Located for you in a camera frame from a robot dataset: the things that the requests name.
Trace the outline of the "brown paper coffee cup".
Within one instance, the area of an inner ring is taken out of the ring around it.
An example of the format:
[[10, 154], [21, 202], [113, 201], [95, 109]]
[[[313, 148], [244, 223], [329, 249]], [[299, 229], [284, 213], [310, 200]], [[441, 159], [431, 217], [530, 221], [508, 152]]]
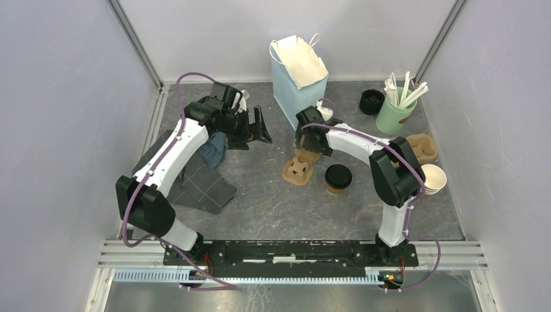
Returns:
[[343, 190], [348, 188], [351, 184], [351, 180], [345, 182], [335, 182], [333, 180], [326, 180], [327, 191], [331, 194], [340, 194]]

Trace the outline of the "brown pulp cup carrier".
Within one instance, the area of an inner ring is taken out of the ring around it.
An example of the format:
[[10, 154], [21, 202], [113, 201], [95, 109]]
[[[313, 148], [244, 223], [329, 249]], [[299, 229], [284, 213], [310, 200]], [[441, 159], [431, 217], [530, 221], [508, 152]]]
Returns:
[[285, 181], [296, 186], [304, 186], [309, 182], [314, 172], [314, 163], [321, 158], [320, 154], [306, 150], [304, 142], [305, 135], [300, 138], [293, 158], [285, 163], [281, 173]]

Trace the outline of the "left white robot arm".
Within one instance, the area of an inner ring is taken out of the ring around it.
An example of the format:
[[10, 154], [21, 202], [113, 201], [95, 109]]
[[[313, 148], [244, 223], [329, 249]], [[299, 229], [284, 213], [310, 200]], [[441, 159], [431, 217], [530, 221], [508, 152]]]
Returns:
[[248, 150], [255, 140], [272, 143], [262, 109], [253, 108], [250, 122], [244, 93], [228, 84], [214, 83], [211, 92], [183, 109], [183, 116], [158, 152], [133, 176], [121, 176], [115, 185], [120, 217], [130, 224], [179, 248], [189, 265], [204, 256], [202, 236], [176, 218], [169, 203], [172, 183], [193, 154], [215, 133], [227, 137], [231, 150]]

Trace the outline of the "light blue paper bag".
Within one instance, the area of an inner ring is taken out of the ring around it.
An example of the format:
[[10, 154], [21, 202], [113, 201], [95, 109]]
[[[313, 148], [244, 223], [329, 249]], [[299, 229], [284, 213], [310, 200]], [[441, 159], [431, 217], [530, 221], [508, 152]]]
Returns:
[[316, 33], [308, 42], [297, 35], [270, 42], [274, 98], [293, 129], [296, 115], [325, 95], [329, 73], [314, 50], [319, 39]]

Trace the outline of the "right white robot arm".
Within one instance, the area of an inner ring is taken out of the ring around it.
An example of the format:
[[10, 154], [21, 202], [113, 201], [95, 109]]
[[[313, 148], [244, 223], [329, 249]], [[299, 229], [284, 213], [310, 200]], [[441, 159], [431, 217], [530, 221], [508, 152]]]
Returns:
[[402, 136], [392, 140], [370, 136], [337, 118], [325, 120], [315, 107], [303, 109], [296, 119], [297, 145], [326, 157], [341, 151], [369, 165], [374, 189], [383, 202], [376, 259], [383, 265], [394, 264], [410, 240], [414, 204], [426, 193], [426, 177], [410, 143]]

